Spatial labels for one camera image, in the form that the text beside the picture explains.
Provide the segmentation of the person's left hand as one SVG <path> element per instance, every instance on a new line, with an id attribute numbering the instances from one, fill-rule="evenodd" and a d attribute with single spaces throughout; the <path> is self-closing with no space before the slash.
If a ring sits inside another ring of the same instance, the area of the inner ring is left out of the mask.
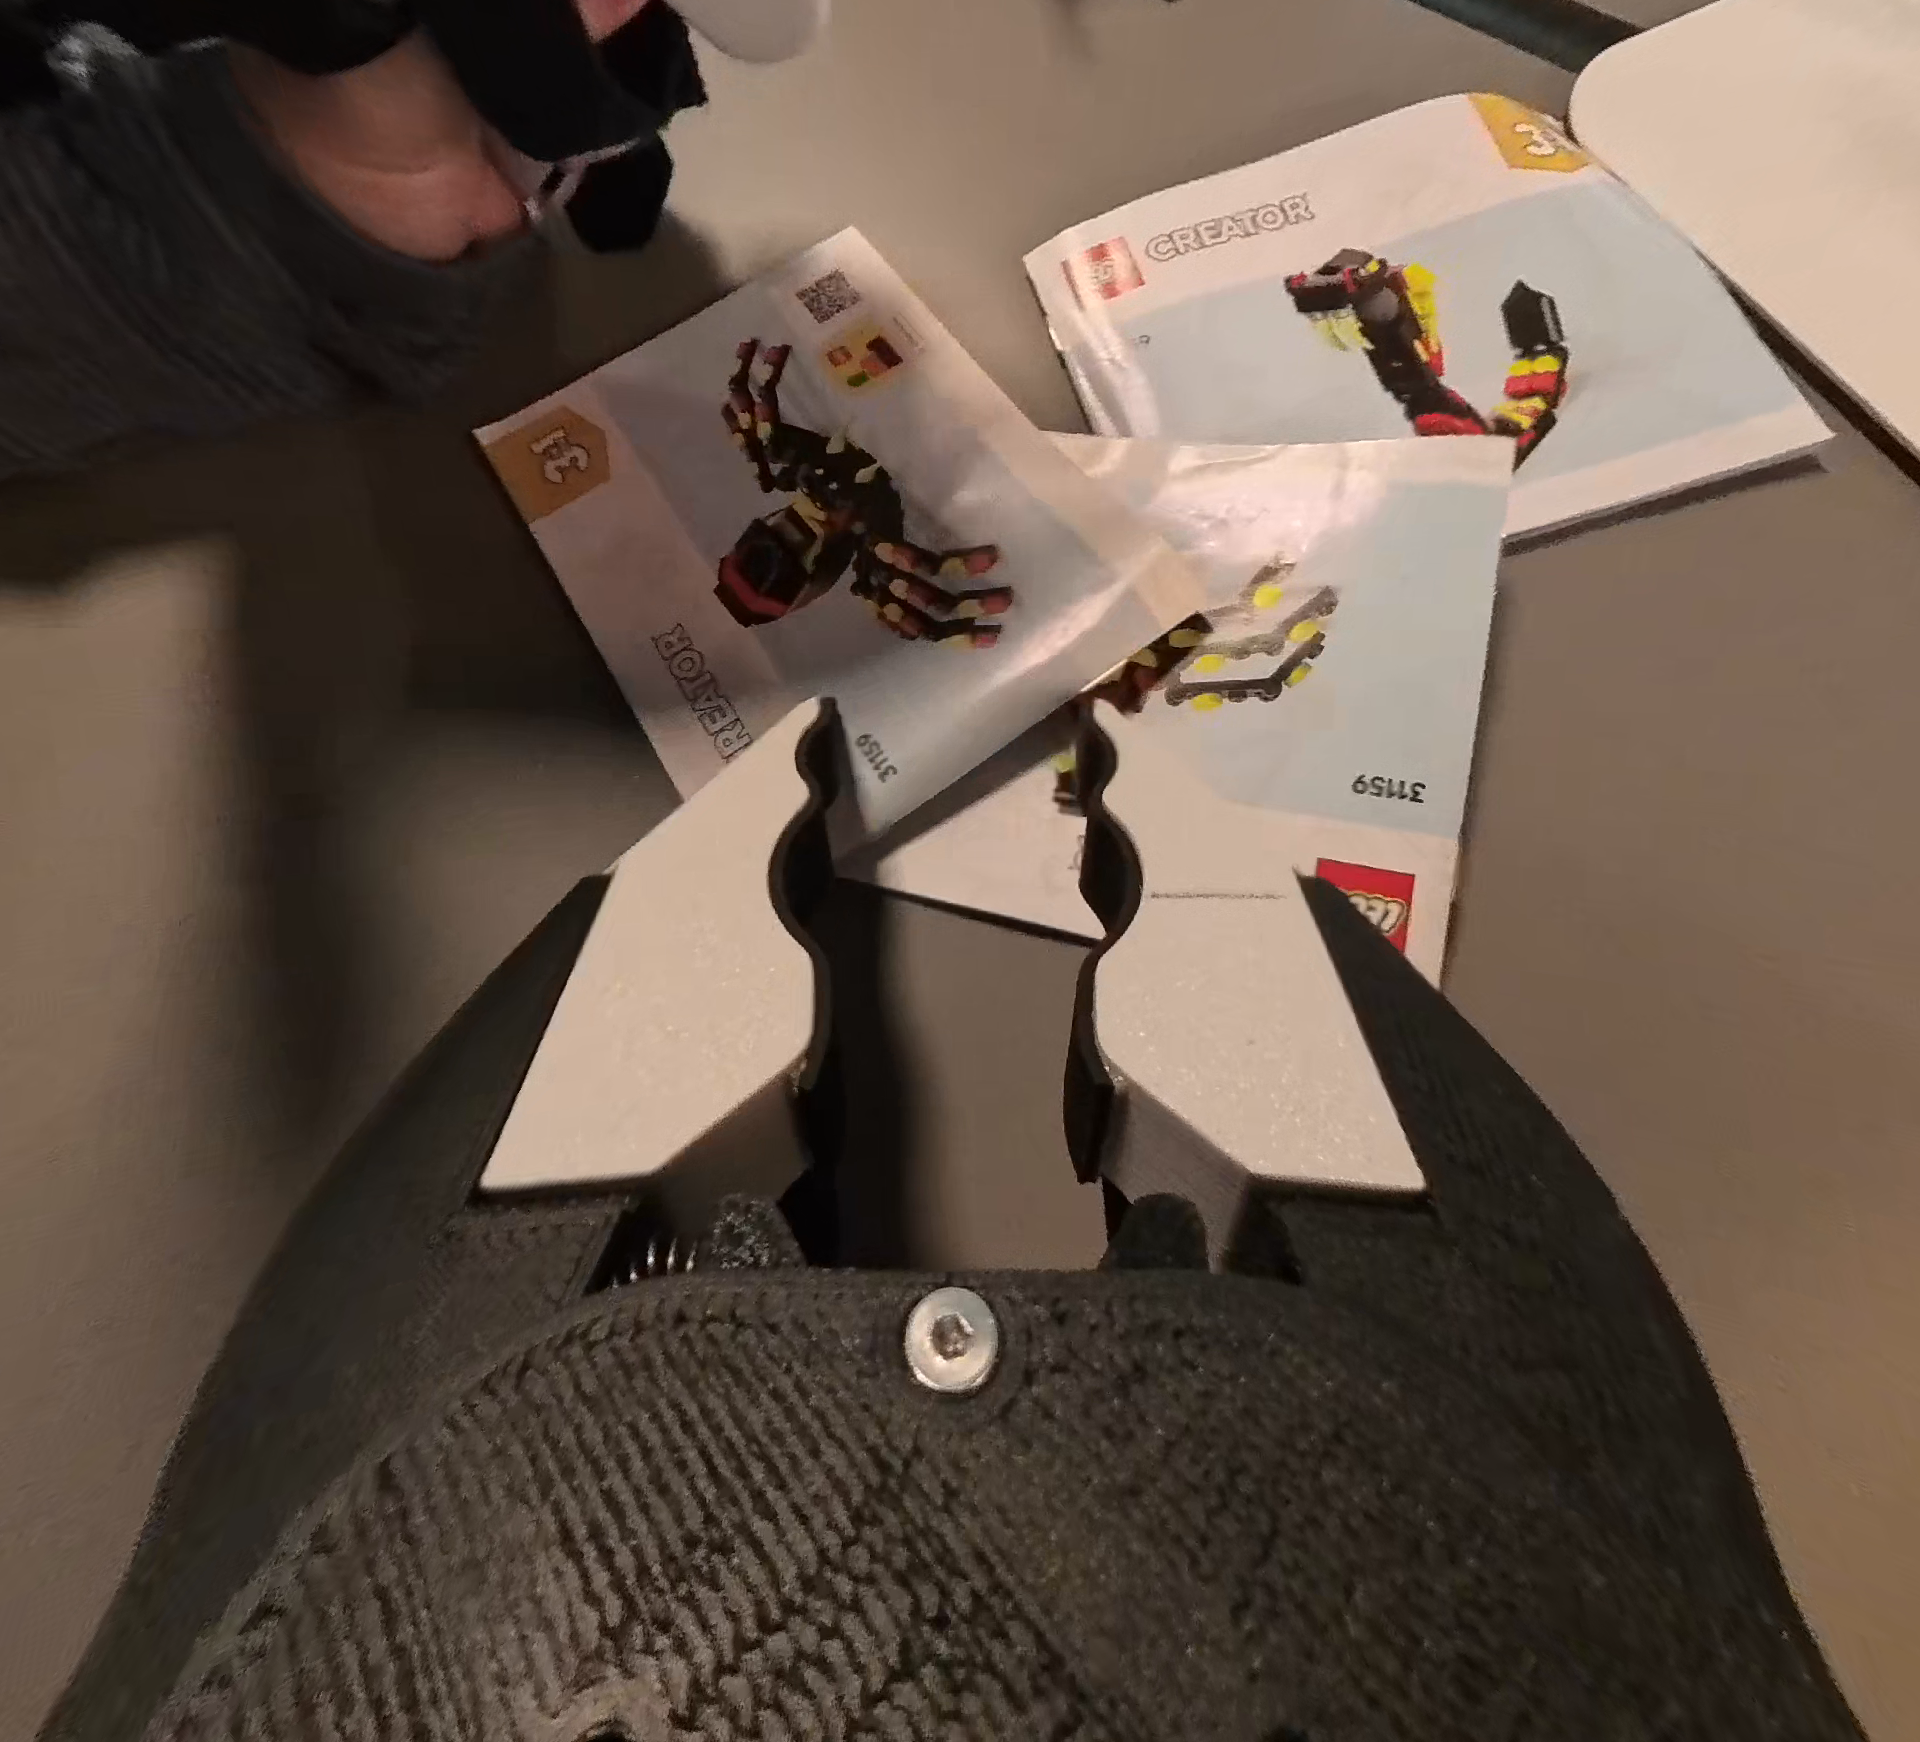
<path id="1" fill-rule="evenodd" d="M 595 40 L 647 0 L 574 0 Z M 229 45 L 226 69 L 257 133 L 361 240 L 452 264 L 532 227 L 508 148 L 468 103 L 429 36 L 348 72 L 304 76 Z"/>

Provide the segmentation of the snake instruction booklet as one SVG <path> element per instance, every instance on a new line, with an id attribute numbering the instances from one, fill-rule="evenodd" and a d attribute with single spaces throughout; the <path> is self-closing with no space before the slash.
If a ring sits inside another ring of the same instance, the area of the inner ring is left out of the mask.
<path id="1" fill-rule="evenodd" d="M 1024 273 L 1096 434 L 1495 435 L 1510 541 L 1829 439 L 1696 251 L 1503 96 L 1415 103 L 1145 195 Z"/>

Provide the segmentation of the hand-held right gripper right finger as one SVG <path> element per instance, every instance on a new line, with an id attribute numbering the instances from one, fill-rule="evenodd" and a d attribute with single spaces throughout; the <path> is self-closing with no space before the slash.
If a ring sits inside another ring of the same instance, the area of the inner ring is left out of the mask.
<path id="1" fill-rule="evenodd" d="M 1242 1248 L 1272 1200 L 1423 1200 L 1278 818 L 1217 796 L 1105 699 L 1077 770 L 1098 938 L 1062 1092 L 1074 1179 L 1189 1200 L 1210 1248 Z"/>

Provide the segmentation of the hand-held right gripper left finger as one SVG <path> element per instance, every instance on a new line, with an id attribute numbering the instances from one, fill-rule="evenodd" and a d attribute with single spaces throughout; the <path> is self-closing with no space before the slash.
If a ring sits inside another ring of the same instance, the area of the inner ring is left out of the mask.
<path id="1" fill-rule="evenodd" d="M 813 1162 L 842 737 L 805 699 L 606 874 L 478 1194 L 635 1194 L 668 1224 L 781 1198 Z"/>

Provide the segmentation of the spider instruction booklet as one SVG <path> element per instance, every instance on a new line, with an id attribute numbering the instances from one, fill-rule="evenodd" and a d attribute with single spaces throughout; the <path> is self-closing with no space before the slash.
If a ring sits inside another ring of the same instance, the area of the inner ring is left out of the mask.
<path id="1" fill-rule="evenodd" d="M 674 789 L 825 698 L 854 843 L 1204 607 L 850 227 L 476 440 Z"/>

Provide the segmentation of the person's left forearm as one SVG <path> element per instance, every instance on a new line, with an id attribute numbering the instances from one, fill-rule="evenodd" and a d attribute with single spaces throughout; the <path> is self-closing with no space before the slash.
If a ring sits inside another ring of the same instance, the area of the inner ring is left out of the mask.
<path id="1" fill-rule="evenodd" d="M 6 478 L 421 400 L 537 254 L 376 245 L 299 187 L 214 45 L 148 59 L 83 27 L 53 84 L 4 133 Z"/>

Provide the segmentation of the clear stand with white base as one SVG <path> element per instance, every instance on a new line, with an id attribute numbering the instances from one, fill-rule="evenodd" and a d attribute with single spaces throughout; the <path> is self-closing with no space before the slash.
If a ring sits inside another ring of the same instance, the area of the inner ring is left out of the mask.
<path id="1" fill-rule="evenodd" d="M 1917 0 L 1720 0 L 1603 50 L 1575 135 L 1917 461 Z"/>

